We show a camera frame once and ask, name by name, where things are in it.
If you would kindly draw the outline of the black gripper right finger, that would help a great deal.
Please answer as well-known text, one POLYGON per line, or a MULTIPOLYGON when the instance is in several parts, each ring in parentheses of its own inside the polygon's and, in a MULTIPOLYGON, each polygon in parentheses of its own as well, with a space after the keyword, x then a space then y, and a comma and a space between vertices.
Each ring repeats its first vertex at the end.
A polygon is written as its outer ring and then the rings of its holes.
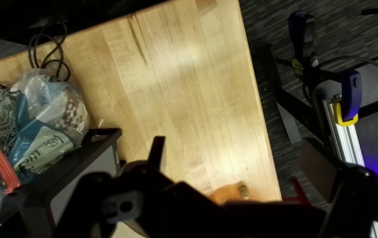
POLYGON ((315 137, 304 137, 300 149, 300 167, 323 198, 332 200, 337 169, 328 149, 315 137))

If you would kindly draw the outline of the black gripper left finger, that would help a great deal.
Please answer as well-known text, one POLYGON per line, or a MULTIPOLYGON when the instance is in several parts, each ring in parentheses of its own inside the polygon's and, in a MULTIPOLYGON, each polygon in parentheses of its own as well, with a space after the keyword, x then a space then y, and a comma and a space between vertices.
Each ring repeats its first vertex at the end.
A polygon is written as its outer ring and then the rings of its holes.
POLYGON ((161 166, 164 147, 165 147, 165 137, 155 136, 149 150, 148 162, 156 169, 161 166))

